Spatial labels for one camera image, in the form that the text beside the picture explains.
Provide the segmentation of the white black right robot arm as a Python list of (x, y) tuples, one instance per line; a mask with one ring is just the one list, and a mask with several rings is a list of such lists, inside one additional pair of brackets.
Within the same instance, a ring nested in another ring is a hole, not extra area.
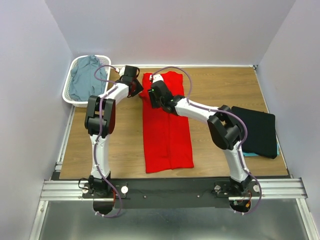
[(242, 144), (247, 139), (248, 130), (227, 105), (212, 107), (182, 95), (173, 95), (162, 80), (153, 82), (148, 94), (153, 108), (162, 108), (166, 113), (207, 124), (213, 143), (225, 155), (230, 174), (230, 191), (236, 196), (247, 192), (252, 177), (245, 163)]

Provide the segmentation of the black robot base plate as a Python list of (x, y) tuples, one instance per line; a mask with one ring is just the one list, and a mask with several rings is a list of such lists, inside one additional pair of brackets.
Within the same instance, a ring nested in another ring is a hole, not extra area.
[(111, 179), (109, 186), (102, 179), (78, 183), (84, 199), (93, 199), (101, 209), (156, 208), (229, 208), (247, 211), (249, 202), (261, 196), (255, 180), (236, 183), (228, 177), (195, 178), (130, 178)]

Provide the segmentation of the red t shirt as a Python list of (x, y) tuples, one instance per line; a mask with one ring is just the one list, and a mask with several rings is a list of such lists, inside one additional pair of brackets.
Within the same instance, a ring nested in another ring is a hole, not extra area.
[(148, 174), (165, 170), (194, 167), (189, 120), (152, 108), (148, 90), (150, 73), (142, 77), (142, 132), (145, 171)]

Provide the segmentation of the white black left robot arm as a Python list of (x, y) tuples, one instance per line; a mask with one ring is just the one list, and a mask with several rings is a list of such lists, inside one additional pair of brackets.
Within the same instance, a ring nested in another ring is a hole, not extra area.
[(92, 168), (88, 177), (88, 190), (99, 197), (107, 197), (114, 187), (111, 186), (109, 165), (110, 136), (116, 124), (116, 106), (125, 98), (131, 98), (142, 92), (138, 81), (140, 69), (125, 65), (115, 70), (119, 79), (112, 83), (106, 92), (88, 99), (84, 127), (92, 146)]

